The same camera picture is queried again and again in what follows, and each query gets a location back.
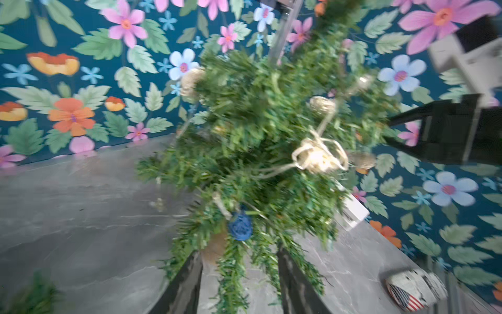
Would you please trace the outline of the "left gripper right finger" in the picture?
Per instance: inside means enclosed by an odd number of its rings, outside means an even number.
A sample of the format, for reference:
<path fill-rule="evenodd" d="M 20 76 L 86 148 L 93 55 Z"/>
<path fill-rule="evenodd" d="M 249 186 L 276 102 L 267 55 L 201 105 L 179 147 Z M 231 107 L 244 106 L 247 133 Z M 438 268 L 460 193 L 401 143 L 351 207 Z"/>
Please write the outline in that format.
<path fill-rule="evenodd" d="M 331 314 L 305 274 L 284 247 L 277 252 L 284 314 Z"/>

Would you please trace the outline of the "green christmas tree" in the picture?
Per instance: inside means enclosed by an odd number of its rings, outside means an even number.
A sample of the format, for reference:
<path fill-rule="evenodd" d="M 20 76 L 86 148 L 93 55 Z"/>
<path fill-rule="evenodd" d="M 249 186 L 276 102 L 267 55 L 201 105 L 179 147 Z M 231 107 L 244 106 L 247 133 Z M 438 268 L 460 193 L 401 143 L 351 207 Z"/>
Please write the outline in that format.
<path fill-rule="evenodd" d="M 55 313 L 60 299 L 61 292 L 56 285 L 35 272 L 31 283 L 14 296 L 4 313 L 51 314 Z"/>
<path fill-rule="evenodd" d="M 364 1 L 327 1 L 307 39 L 280 60 L 243 51 L 203 57 L 183 88 L 205 110 L 171 147 L 142 159 L 140 177 L 197 194 L 163 268 L 174 279 L 191 253 L 225 237 L 218 257 L 216 313 L 245 313 L 247 262 L 284 298 L 277 251 L 286 249 L 315 294 L 320 272 L 298 235 L 337 237 L 335 214 L 350 195 L 350 173 L 370 165 L 398 110 L 376 71 L 352 61 L 346 44 Z"/>

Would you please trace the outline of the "white rectangular box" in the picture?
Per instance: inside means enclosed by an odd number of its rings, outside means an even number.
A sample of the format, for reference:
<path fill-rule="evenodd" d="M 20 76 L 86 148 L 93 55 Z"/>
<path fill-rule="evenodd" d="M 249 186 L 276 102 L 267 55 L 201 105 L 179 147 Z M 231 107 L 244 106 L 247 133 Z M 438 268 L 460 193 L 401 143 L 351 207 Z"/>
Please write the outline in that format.
<path fill-rule="evenodd" d="M 341 209 L 335 212 L 335 222 L 338 227 L 349 232 L 369 216 L 366 207 L 351 193 L 343 198 Z"/>

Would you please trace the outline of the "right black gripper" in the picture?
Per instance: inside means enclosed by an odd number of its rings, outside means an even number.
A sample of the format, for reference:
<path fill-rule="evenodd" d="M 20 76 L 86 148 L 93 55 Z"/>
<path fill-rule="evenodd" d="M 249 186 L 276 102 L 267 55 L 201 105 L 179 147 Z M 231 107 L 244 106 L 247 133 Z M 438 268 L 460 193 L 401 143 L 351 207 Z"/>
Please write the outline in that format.
<path fill-rule="evenodd" d="M 390 118 L 389 127 L 421 121 L 413 147 L 385 137 L 386 143 L 422 161 L 445 165 L 501 165 L 501 107 L 481 108 L 479 94 L 431 102 Z"/>

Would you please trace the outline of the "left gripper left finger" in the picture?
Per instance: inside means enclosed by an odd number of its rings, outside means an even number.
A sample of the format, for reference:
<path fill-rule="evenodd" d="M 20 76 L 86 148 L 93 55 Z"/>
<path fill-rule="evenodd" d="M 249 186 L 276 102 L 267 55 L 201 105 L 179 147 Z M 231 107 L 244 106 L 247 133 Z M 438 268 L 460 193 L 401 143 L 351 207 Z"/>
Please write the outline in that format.
<path fill-rule="evenodd" d="M 196 314 L 202 273 L 201 253 L 194 251 L 148 314 Z"/>

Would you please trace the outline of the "newspaper print can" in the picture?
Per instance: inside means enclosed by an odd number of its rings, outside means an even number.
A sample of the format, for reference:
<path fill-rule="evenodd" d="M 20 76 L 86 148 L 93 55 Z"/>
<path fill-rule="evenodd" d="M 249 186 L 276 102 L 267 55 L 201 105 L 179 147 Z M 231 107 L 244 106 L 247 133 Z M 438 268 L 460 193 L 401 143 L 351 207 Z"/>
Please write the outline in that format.
<path fill-rule="evenodd" d="M 413 268 L 388 277 L 385 286 L 391 298 L 406 312 L 434 306 L 448 298 L 445 284 L 433 272 Z"/>

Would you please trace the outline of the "rattan ball string light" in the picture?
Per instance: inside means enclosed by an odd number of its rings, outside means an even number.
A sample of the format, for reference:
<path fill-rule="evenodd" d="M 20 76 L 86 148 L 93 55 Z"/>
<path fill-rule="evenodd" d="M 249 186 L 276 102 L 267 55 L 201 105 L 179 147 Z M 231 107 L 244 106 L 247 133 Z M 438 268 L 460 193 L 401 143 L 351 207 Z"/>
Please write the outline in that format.
<path fill-rule="evenodd" d="M 210 214 L 192 225 L 196 232 L 225 219 L 238 241 L 251 238 L 259 221 L 280 233 L 332 234 L 342 190 L 331 178 L 353 165 L 359 133 L 380 140 L 382 91 L 371 71 L 213 59 L 185 74 L 182 92 L 205 107 L 204 124 L 188 121 L 173 146 L 137 169 L 200 189 Z"/>

